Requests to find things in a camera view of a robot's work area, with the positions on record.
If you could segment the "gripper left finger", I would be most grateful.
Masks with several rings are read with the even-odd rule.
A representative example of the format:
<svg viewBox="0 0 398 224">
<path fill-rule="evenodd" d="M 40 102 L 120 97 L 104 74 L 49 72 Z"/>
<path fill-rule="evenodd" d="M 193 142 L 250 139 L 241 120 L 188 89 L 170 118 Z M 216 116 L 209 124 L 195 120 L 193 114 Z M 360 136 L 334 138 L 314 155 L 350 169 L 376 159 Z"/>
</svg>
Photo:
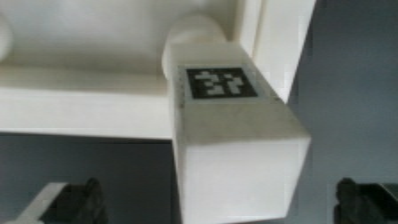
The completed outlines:
<svg viewBox="0 0 398 224">
<path fill-rule="evenodd" d="M 108 224 L 97 179 L 85 184 L 49 182 L 10 224 Z"/>
</svg>

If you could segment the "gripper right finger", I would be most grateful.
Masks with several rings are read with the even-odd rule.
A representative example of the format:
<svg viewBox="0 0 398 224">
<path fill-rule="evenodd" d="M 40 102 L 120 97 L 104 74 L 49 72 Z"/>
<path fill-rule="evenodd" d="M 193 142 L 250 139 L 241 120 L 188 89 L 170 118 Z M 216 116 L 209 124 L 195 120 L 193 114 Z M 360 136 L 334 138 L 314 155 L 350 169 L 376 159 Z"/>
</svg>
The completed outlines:
<svg viewBox="0 0 398 224">
<path fill-rule="evenodd" d="M 398 183 L 357 183 L 342 178 L 335 199 L 334 224 L 398 224 Z"/>
</svg>

